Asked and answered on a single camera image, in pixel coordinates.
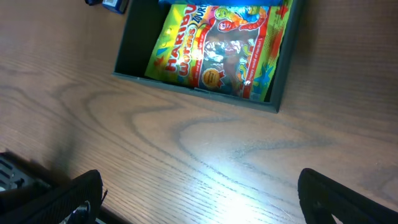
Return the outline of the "green Haribo worms bag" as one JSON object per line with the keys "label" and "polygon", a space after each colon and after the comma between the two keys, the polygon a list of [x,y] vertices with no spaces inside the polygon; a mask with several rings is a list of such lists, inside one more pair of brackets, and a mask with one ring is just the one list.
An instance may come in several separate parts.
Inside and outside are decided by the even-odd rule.
{"label": "green Haribo worms bag", "polygon": [[264,101],[275,74],[292,1],[278,6],[174,4],[145,75]]}

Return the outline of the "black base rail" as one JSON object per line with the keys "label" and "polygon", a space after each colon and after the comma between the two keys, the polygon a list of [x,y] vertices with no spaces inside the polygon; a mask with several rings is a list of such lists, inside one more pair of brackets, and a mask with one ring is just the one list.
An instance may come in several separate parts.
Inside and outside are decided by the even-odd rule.
{"label": "black base rail", "polygon": [[[57,180],[54,175],[51,175],[51,173],[44,168],[35,166],[32,163],[17,157],[11,152],[1,153],[1,192],[19,189],[36,182],[44,185],[45,187],[58,187],[59,185],[66,184],[71,180],[73,179],[65,178]],[[102,204],[107,196],[107,193],[108,191],[103,189]],[[128,222],[126,219],[121,218],[107,208],[104,208],[102,204],[99,214],[94,222],[95,224],[122,224]],[[66,218],[61,223],[70,223],[69,218]]]}

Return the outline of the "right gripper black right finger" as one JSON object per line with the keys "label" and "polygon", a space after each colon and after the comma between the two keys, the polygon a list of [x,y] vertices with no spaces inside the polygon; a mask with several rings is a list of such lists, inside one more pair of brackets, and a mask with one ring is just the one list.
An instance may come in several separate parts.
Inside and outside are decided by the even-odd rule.
{"label": "right gripper black right finger", "polygon": [[298,197],[307,223],[397,223],[397,212],[310,168],[300,173]]}

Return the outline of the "long blue snack packet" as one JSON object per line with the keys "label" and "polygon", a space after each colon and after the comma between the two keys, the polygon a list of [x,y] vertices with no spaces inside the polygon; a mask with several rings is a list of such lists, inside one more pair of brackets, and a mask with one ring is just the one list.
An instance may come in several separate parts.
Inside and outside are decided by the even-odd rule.
{"label": "long blue snack packet", "polygon": [[284,0],[158,0],[161,4],[212,6],[281,6]]}

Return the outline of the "dark green box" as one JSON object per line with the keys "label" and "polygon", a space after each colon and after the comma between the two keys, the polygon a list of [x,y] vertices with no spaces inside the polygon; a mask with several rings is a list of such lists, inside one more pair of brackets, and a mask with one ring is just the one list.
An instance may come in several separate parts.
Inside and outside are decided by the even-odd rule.
{"label": "dark green box", "polygon": [[245,108],[277,113],[280,109],[285,84],[291,68],[292,56],[297,41],[297,30],[303,14],[304,2],[292,1],[290,16],[279,51],[275,74],[264,101],[252,101],[214,91],[162,82],[145,75],[150,56],[173,4],[158,1],[134,1],[130,8],[114,75],[132,82],[184,95],[197,96]]}

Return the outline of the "dark blue candy bar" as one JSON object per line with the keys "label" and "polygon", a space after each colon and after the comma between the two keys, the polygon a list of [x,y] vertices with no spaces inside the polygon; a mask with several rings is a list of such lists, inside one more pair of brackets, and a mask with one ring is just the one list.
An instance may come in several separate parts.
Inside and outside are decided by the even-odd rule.
{"label": "dark blue candy bar", "polygon": [[101,4],[102,2],[103,2],[103,0],[85,0],[85,3],[89,6]]}

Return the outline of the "small blue white box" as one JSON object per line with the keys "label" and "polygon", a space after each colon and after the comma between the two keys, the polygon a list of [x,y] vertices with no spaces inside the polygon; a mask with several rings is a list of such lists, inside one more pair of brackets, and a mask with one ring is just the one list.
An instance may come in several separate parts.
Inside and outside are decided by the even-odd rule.
{"label": "small blue white box", "polygon": [[126,12],[129,0],[103,0],[102,6],[117,14],[124,14]]}

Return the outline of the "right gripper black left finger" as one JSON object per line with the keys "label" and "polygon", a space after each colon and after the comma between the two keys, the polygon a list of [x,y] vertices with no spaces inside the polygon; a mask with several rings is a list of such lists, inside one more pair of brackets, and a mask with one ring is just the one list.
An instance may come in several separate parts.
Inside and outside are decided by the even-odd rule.
{"label": "right gripper black left finger", "polygon": [[66,184],[45,187],[36,182],[1,192],[1,224],[94,223],[100,213],[103,182],[90,170]]}

